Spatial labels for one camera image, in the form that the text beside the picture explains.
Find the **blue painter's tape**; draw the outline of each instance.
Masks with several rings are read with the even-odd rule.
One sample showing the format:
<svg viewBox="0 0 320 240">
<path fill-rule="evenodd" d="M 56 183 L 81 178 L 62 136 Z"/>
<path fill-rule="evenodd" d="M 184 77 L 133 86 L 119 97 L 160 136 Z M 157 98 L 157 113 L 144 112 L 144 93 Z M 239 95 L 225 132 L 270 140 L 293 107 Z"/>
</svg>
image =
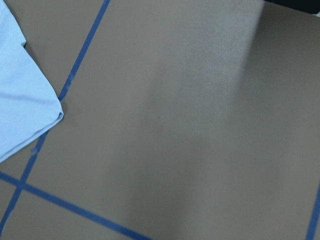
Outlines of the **blue painter's tape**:
<svg viewBox="0 0 320 240">
<path fill-rule="evenodd" d="M 44 134 L 42 134 L 39 137 L 39 140 L 36 143 L 35 148 L 32 150 L 32 154 L 30 156 L 30 159 L 29 159 L 29 161 L 28 161 L 28 163 L 27 163 L 27 165 L 26 165 L 26 167 L 25 167 L 25 169 L 23 171 L 23 174 L 21 176 L 21 179 L 20 179 L 19 183 L 17 184 L 17 187 L 16 187 L 16 189 L 15 189 L 15 191 L 13 193 L 13 196 L 12 196 L 10 202 L 9 202 L 9 205 L 6 208 L 5 213 L 4 213 L 4 215 L 3 215 L 2 219 L 1 219 L 1 222 L 0 222 L 0 237 L 1 237 L 1 235 L 2 235 L 2 233 L 4 231 L 4 229 L 5 229 L 6 223 L 7 223 L 8 219 L 9 219 L 12 211 L 14 210 L 14 208 L 15 208 L 15 206 L 17 204 L 17 201 L 18 201 L 18 199 L 20 197 L 20 194 L 21 194 L 25 184 L 26 184 L 26 181 L 27 181 L 28 176 L 29 176 L 29 174 L 31 172 L 31 169 L 35 164 L 35 161 L 37 159 L 38 153 L 40 152 L 40 150 L 41 150 L 41 148 L 42 148 L 42 146 L 43 146 L 43 144 L 44 144 L 44 142 L 46 140 L 48 132 L 49 131 L 46 131 Z"/>
<path fill-rule="evenodd" d="M 308 227 L 308 231 L 306 233 L 305 240 L 314 240 L 316 236 L 318 221 L 319 221 L 319 215 L 320 215 L 320 184 L 318 187 L 318 192 L 316 194 L 315 203 Z"/>
<path fill-rule="evenodd" d="M 76 73 L 77 73 L 77 71 L 78 71 L 78 69 L 80 67 L 81 62 L 83 61 L 83 58 L 86 55 L 86 52 L 87 52 L 87 50 L 88 50 L 88 48 L 90 46 L 90 43 L 91 43 L 96 31 L 97 31 L 97 28 L 98 28 L 98 26 L 99 26 L 99 24 L 100 24 L 100 22 L 101 22 L 101 20 L 102 20 L 102 18 L 104 16 L 106 10 L 107 10 L 109 2 L 110 2 L 110 0 L 104 0 L 103 3 L 102 3 L 102 6 L 101 6 L 101 8 L 99 10 L 99 13 L 97 14 L 97 16 L 96 16 L 96 18 L 94 20 L 94 23 L 93 23 L 93 25 L 92 25 L 92 27 L 90 29 L 90 32 L 89 32 L 88 36 L 86 37 L 86 39 L 84 41 L 84 44 L 83 44 L 83 46 L 82 46 L 82 48 L 80 50 L 80 53 L 79 53 L 78 57 L 76 58 L 75 63 L 73 65 L 72 69 L 71 69 L 71 72 L 70 72 L 69 76 L 67 77 L 67 80 L 66 80 L 66 82 L 65 82 L 65 84 L 64 84 L 64 86 L 63 86 L 63 88 L 62 88 L 62 90 L 61 90 L 61 92 L 59 94 L 58 99 L 59 99 L 60 102 L 62 102 L 62 100 L 66 97 L 66 95 L 68 93 L 69 87 L 72 84 L 72 80 L 75 77 L 75 75 L 76 75 Z M 44 143 L 44 141 L 46 139 L 46 136 L 48 135 L 48 132 L 49 131 L 47 131 L 46 133 L 44 133 L 43 135 L 41 135 L 39 137 L 39 140 L 38 140 L 35 148 L 32 150 L 32 154 L 31 154 L 31 157 L 30 157 L 30 159 L 28 161 L 28 164 L 27 164 L 27 166 L 25 167 L 25 169 L 23 171 L 23 174 L 21 176 L 20 182 L 17 185 L 17 188 L 15 189 L 14 194 L 13 194 L 11 200 L 10 200 L 10 203 L 9 203 L 9 205 L 8 205 L 4 215 L 2 217 L 2 220 L 0 222 L 0 237 L 1 237 L 1 234 L 2 234 L 2 232 L 4 230 L 4 228 L 5 228 L 5 225 L 6 225 L 7 221 L 8 221 L 8 219 L 9 219 L 9 217 L 11 215 L 11 212 L 13 211 L 13 209 L 16 206 L 16 203 L 17 203 L 17 201 L 18 201 L 18 199 L 20 197 L 20 194 L 21 194 L 22 190 L 25 187 L 25 184 L 26 184 L 26 181 L 28 179 L 28 176 L 29 176 L 29 174 L 30 174 L 30 172 L 31 172 L 31 170 L 32 170 L 32 168 L 34 166 L 34 163 L 35 163 L 35 161 L 37 159 L 38 153 L 41 150 L 41 147 L 42 147 L 42 145 L 43 145 L 43 143 Z"/>
<path fill-rule="evenodd" d="M 60 95 L 58 96 L 58 99 L 60 100 L 60 102 L 62 102 L 64 100 L 64 98 L 66 97 L 68 91 L 69 91 L 69 87 L 71 86 L 72 84 L 72 80 L 74 79 L 75 75 L 77 74 L 77 71 L 80 67 L 80 64 L 82 62 L 82 60 L 84 59 L 85 55 L 86 55 L 86 52 L 90 46 L 90 43 L 92 41 L 92 39 L 94 38 L 94 35 L 98 29 L 98 26 L 107 10 L 107 7 L 109 5 L 109 2 L 110 0 L 104 0 L 103 1 L 103 4 L 100 8 L 100 11 L 99 13 L 97 14 L 95 20 L 94 20 L 94 23 L 90 29 L 90 32 L 88 34 L 88 36 L 86 37 L 85 41 L 84 41 L 84 44 L 79 52 L 79 55 L 78 57 L 76 58 L 75 60 L 75 63 L 71 69 L 71 72 L 69 74 L 69 76 L 67 77 L 66 81 L 65 81 L 65 84 L 60 92 Z"/>
<path fill-rule="evenodd" d="M 12 184 L 12 185 L 18 185 L 19 184 L 19 180 L 15 179 L 12 176 L 9 176 L 8 174 L 5 174 L 3 172 L 0 171 L 0 179 L 7 182 L 8 184 Z"/>
<path fill-rule="evenodd" d="M 19 180 L 15 179 L 15 178 L 13 178 L 3 172 L 0 172 L 0 179 L 6 181 L 9 184 L 13 184 L 16 186 L 20 185 Z M 121 226 L 115 222 L 112 222 L 108 219 L 105 219 L 102 216 L 96 215 L 90 211 L 87 211 L 87 210 L 79 207 L 79 206 L 76 206 L 75 204 L 69 203 L 59 197 L 56 197 L 50 193 L 42 191 L 42 190 L 40 190 L 34 186 L 31 186 L 29 184 L 25 184 L 23 187 L 23 190 L 25 190 L 31 194 L 34 194 L 34 195 L 36 195 L 46 201 L 49 201 L 53 204 L 56 204 L 61 208 L 64 208 L 64 209 L 69 210 L 75 214 L 78 214 L 86 219 L 89 219 L 97 224 L 100 224 L 106 228 L 109 228 L 109 229 L 111 229 L 121 235 L 127 236 L 128 238 L 131 238 L 133 240 L 151 240 L 151 238 L 143 236 L 143 235 L 141 235 L 137 232 L 134 232 L 124 226 Z"/>
</svg>

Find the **dark object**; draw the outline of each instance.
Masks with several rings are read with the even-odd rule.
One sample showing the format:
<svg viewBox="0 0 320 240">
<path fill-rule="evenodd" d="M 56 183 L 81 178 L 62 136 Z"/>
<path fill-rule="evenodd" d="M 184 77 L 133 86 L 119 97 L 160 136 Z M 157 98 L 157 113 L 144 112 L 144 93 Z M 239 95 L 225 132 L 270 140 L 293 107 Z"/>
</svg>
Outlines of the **dark object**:
<svg viewBox="0 0 320 240">
<path fill-rule="evenodd" d="M 320 0 L 267 0 L 266 2 L 279 4 L 309 14 L 320 12 Z"/>
</svg>

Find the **floor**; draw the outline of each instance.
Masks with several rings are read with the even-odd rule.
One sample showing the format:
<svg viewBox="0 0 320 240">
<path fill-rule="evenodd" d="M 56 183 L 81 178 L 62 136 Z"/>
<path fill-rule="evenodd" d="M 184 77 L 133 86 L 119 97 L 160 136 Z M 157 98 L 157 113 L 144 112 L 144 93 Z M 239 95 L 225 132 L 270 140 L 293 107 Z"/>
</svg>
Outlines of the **floor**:
<svg viewBox="0 0 320 240">
<path fill-rule="evenodd" d="M 58 95 L 103 1 L 6 3 Z M 111 0 L 1 239 L 319 239 L 319 39 L 262 0 Z"/>
</svg>

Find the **tape line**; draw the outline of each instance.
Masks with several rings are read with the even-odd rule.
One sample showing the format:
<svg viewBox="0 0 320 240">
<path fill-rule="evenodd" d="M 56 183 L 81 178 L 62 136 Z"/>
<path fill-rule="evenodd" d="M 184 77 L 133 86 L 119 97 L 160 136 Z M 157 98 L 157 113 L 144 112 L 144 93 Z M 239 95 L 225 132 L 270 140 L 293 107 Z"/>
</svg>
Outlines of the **tape line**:
<svg viewBox="0 0 320 240">
<path fill-rule="evenodd" d="M 318 187 L 318 192 L 316 194 L 315 203 L 313 206 L 313 211 L 309 223 L 309 227 L 306 233 L 305 240 L 314 240 L 317 232 L 317 226 L 320 215 L 320 184 Z"/>
<path fill-rule="evenodd" d="M 0 171 L 0 179 L 9 183 L 9 184 L 15 185 L 15 186 L 19 186 L 19 184 L 20 184 L 19 180 L 1 172 L 1 171 Z M 115 222 L 112 222 L 102 216 L 94 214 L 88 210 L 85 210 L 84 208 L 81 208 L 75 204 L 67 202 L 67 201 L 65 201 L 57 196 L 54 196 L 48 192 L 40 190 L 39 188 L 34 187 L 30 184 L 25 184 L 23 187 L 23 190 L 25 190 L 25 191 L 27 191 L 37 197 L 40 197 L 50 203 L 58 205 L 61 208 L 64 208 L 68 211 L 71 211 L 75 214 L 78 214 L 86 219 L 89 219 L 97 224 L 100 224 L 108 229 L 111 229 L 121 235 L 127 236 L 128 238 L 131 238 L 133 240 L 151 240 L 151 238 L 143 236 L 143 235 L 141 235 L 135 231 L 132 231 L 124 226 L 121 226 Z"/>
<path fill-rule="evenodd" d="M 83 44 L 83 46 L 82 46 L 82 48 L 81 48 L 81 50 L 79 52 L 79 55 L 76 58 L 75 63 L 74 63 L 74 65 L 73 65 L 73 67 L 72 67 L 72 69 L 70 71 L 70 74 L 68 75 L 68 77 L 67 77 L 67 79 L 65 81 L 65 84 L 64 84 L 64 86 L 63 86 L 63 88 L 62 88 L 62 90 L 61 90 L 61 92 L 60 92 L 60 94 L 58 96 L 58 99 L 59 99 L 60 102 L 63 101 L 63 99 L 66 97 L 66 95 L 67 95 L 67 93 L 69 91 L 69 87 L 72 84 L 72 80 L 75 77 L 75 75 L 76 75 L 76 73 L 77 73 L 77 71 L 78 71 L 78 69 L 79 69 L 79 67 L 81 65 L 81 62 L 83 61 L 83 58 L 86 55 L 86 52 L 87 52 L 87 50 L 88 50 L 88 48 L 90 46 L 90 43 L 91 43 L 96 31 L 97 31 L 97 28 L 98 28 L 98 26 L 99 26 L 99 24 L 100 24 L 100 22 L 101 22 L 101 20 L 102 20 L 102 18 L 104 16 L 106 10 L 107 10 L 109 2 L 110 2 L 110 0 L 104 0 L 103 3 L 102 3 L 102 6 L 101 6 L 101 8 L 100 8 L 100 10 L 99 10 L 94 22 L 93 22 L 93 25 L 92 25 L 92 27 L 91 27 L 91 29 L 89 31 L 89 34 L 87 35 L 87 37 L 86 37 L 86 39 L 84 41 L 84 44 Z M 26 167 L 25 167 L 25 169 L 23 171 L 23 174 L 21 176 L 20 182 L 17 185 L 17 187 L 16 187 L 16 189 L 15 189 L 15 191 L 13 193 L 13 196 L 12 196 L 10 202 L 9 202 L 9 205 L 8 205 L 7 209 L 5 210 L 5 213 L 4 213 L 4 215 L 3 215 L 2 219 L 1 219 L 1 222 L 0 222 L 0 237 L 2 235 L 2 232 L 4 231 L 6 223 L 7 223 L 8 219 L 9 219 L 9 217 L 11 215 L 11 212 L 13 211 L 13 209 L 15 208 L 15 206 L 17 204 L 17 201 L 18 201 L 18 199 L 20 197 L 20 194 L 21 194 L 22 190 L 26 185 L 26 182 L 27 182 L 27 179 L 29 177 L 29 174 L 30 174 L 30 172 L 31 172 L 31 170 L 32 170 L 32 168 L 33 168 L 33 166 L 35 164 L 35 161 L 37 159 L 38 153 L 41 150 L 41 147 L 42 147 L 42 145 L 43 145 L 43 143 L 44 143 L 44 141 L 45 141 L 45 139 L 46 139 L 46 137 L 48 135 L 48 132 L 49 131 L 45 132 L 43 135 L 41 135 L 39 137 L 35 148 L 33 150 L 31 150 L 32 151 L 31 157 L 29 158 L 29 161 L 28 161 L 28 163 L 27 163 L 27 165 L 26 165 Z"/>
</svg>

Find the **light blue cloth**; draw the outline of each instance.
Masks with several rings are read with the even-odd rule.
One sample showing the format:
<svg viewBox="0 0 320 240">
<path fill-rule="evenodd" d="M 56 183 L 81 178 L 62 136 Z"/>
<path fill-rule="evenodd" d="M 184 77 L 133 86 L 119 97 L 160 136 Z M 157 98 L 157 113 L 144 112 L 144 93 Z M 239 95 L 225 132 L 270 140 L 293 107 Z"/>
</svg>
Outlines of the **light blue cloth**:
<svg viewBox="0 0 320 240">
<path fill-rule="evenodd" d="M 63 117 L 52 86 L 23 48 L 25 42 L 0 0 L 0 163 Z"/>
</svg>

